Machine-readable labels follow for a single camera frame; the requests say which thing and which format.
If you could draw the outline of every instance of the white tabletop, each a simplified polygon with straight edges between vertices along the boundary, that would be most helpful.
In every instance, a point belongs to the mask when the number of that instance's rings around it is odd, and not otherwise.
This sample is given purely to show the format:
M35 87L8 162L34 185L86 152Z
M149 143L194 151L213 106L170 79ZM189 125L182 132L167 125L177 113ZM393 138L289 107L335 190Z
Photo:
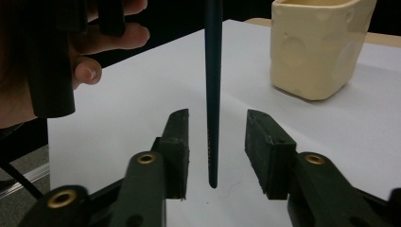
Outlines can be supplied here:
M167 201L169 226L291 226L286 201L269 201L244 151L246 114L270 114L298 151L330 158L349 182L387 199L401 186L401 48L365 44L353 78L325 101L270 84L270 28L223 25L218 188L207 179L203 30L112 65L76 92L77 111L49 120L50 183L90 193L125 174L168 116L189 109L186 201Z

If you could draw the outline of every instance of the human hand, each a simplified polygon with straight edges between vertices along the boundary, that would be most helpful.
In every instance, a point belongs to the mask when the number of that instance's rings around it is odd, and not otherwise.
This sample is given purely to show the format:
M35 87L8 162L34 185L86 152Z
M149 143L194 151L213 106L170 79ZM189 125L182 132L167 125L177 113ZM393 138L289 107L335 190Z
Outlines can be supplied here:
M0 129L36 118L26 79L25 41L17 29L23 2L0 0ZM124 12L126 15L139 13L147 4L148 0L125 0ZM88 21L96 18L96 1L88 0ZM100 64L85 56L112 49L134 49L143 46L148 38L148 29L136 23L126 24L122 37L102 35L98 26L88 26L85 35L70 34L73 88L100 81Z

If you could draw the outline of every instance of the finger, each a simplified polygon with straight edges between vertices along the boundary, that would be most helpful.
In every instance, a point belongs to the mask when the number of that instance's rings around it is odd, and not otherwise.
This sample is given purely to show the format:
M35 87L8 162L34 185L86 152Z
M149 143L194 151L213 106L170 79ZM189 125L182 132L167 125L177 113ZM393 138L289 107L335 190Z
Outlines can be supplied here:
M148 0L124 0L124 14L133 15L146 9ZM88 0L88 21L93 21L97 18L97 3L96 0Z
M112 49L134 49L145 45L149 31L136 23L126 25L126 31L121 37L102 35L98 26L90 26L86 35L71 36L72 46L80 54L95 54Z
M77 89L81 83L97 84L101 79L100 64L87 57L79 57L74 64L73 88Z

